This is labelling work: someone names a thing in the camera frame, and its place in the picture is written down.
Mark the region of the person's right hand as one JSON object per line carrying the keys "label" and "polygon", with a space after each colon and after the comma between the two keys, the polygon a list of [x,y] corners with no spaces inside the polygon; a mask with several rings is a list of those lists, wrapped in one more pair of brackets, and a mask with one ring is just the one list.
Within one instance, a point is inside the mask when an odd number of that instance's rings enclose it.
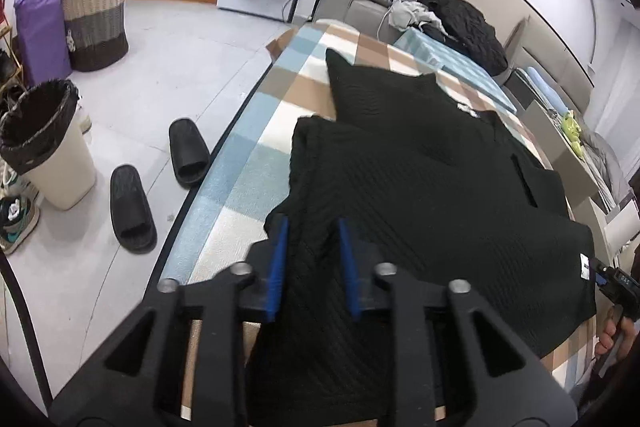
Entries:
{"label": "person's right hand", "polygon": [[634,322],[629,320],[628,317],[622,317],[620,323],[616,323],[616,309],[611,308],[606,314],[606,321],[604,322],[603,329],[599,334],[598,342],[594,348],[594,354],[597,358],[606,355],[612,350],[615,345],[614,336],[618,331],[622,331],[622,342],[616,353],[615,362],[620,362],[628,355],[629,351],[634,344],[634,340],[638,333],[634,328]]}

